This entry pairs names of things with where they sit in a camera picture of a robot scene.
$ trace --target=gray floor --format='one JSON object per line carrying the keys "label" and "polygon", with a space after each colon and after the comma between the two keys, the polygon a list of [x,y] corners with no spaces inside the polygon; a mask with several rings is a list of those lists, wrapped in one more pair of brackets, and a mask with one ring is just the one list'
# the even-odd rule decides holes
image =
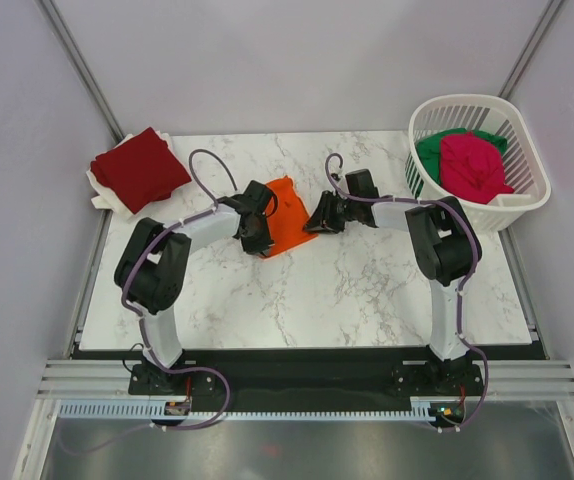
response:
{"label": "gray floor", "polygon": [[[137,422],[60,420],[86,449]],[[229,421],[196,432],[146,429],[84,457],[53,446],[44,479],[574,479],[555,405],[487,404],[459,434],[407,423]]]}

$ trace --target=basket rim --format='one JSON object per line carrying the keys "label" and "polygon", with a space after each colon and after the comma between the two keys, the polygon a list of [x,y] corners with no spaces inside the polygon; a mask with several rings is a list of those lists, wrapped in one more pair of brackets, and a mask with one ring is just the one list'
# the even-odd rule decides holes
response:
{"label": "basket rim", "polygon": [[549,197],[551,196],[551,183],[549,182],[549,178],[547,177],[547,172],[543,168],[543,164],[540,161],[540,156],[538,155],[538,151],[536,150],[536,146],[534,145],[534,142],[531,138],[529,130],[527,130],[527,125],[525,124],[525,120],[523,119],[523,116],[520,113],[520,111],[512,103],[508,102],[507,100],[505,100],[503,98],[496,97],[494,95],[468,94],[468,93],[456,93],[456,94],[452,94],[452,95],[441,95],[439,97],[430,98],[429,100],[423,102],[414,111],[414,113],[411,116],[411,119],[409,120],[409,129],[407,131],[407,139],[409,141],[411,156],[412,156],[412,159],[414,160],[416,170],[418,171],[419,175],[423,179],[423,182],[429,183],[429,185],[431,185],[435,190],[437,190],[439,193],[443,194],[446,197],[447,196],[455,196],[453,193],[448,192],[443,187],[438,185],[434,181],[434,179],[429,176],[429,174],[425,170],[425,167],[423,167],[423,164],[421,163],[420,158],[418,157],[418,153],[416,152],[416,144],[414,142],[413,132],[414,132],[414,123],[416,121],[416,117],[421,112],[421,110],[423,110],[427,105],[430,105],[430,104],[432,104],[438,100],[447,100],[447,99],[456,100],[459,98],[462,98],[462,99],[467,98],[469,100],[475,100],[476,98],[481,99],[481,100],[484,99],[485,101],[496,102],[499,105],[503,105],[503,106],[511,109],[516,114],[516,116],[518,117],[518,120],[520,121],[520,126],[527,133],[527,140],[529,141],[529,146],[531,147],[532,151],[534,152],[536,164],[538,165],[538,168],[540,169],[540,172],[541,172],[543,179],[545,181],[545,193],[543,194],[542,198],[540,198],[539,200],[537,200],[534,203],[531,203],[529,205],[503,207],[500,205],[485,205],[482,203],[470,202],[469,200],[464,200],[464,199],[461,199],[460,197],[456,197],[460,201],[461,205],[463,207],[467,207],[467,208],[470,208],[472,210],[479,210],[481,212],[488,212],[488,213],[523,213],[523,212],[528,212],[530,210],[536,210],[537,208],[542,207],[545,203],[547,203],[547,201],[549,200]]}

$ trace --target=white plastic basket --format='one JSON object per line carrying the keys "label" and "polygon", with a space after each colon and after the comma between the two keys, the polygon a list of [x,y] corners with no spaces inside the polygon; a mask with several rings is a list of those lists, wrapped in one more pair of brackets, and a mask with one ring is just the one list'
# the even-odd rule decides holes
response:
{"label": "white plastic basket", "polygon": [[452,195],[427,174],[416,152],[416,142],[451,128],[484,130],[507,139],[503,165],[506,183],[514,193],[498,195],[487,205],[460,199],[477,232],[502,230],[549,199],[551,185],[522,115],[511,103],[489,95],[445,95],[416,109],[409,122],[410,153],[405,166],[412,194],[423,200]]}

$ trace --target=marble tabletop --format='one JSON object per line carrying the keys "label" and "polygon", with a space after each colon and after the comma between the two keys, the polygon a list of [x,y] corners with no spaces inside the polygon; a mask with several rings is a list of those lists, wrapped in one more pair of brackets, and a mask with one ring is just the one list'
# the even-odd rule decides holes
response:
{"label": "marble tabletop", "polygon": [[[289,175],[311,214],[329,189],[324,160],[345,158],[344,172],[371,170],[381,194],[408,196],[404,132],[298,133],[173,137],[186,165],[207,148],[225,160],[240,190],[250,180]],[[196,157],[196,171],[217,195],[233,193],[217,162]],[[140,341],[134,314],[120,305],[113,272],[135,223],[170,222],[207,208],[195,182],[129,221],[113,216],[87,313],[81,350],[125,350]],[[480,235],[483,260],[469,288],[467,337],[479,344],[526,344],[530,334],[500,239]],[[431,334],[429,283],[416,266],[409,235],[348,224],[270,259],[219,240],[190,257],[175,304],[184,348],[284,348],[425,345]]]}

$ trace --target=green cloth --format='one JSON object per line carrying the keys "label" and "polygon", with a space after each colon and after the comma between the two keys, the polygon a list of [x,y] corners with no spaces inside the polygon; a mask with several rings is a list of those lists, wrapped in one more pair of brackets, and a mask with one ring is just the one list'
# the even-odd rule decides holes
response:
{"label": "green cloth", "polygon": [[[453,135],[455,133],[467,133],[469,130],[466,128],[452,128],[451,130],[445,130],[444,132],[439,132],[429,137],[423,138],[420,142],[416,144],[416,152],[418,153],[418,158],[420,162],[425,167],[425,170],[429,176],[438,185],[440,183],[440,141],[447,135]],[[488,141],[494,147],[498,149],[501,155],[507,151],[507,139],[505,137],[500,137],[498,135],[492,135],[491,133],[483,132],[482,130],[473,130],[474,135],[478,138]],[[423,184],[418,186],[418,189],[414,193],[416,197],[420,195]]]}

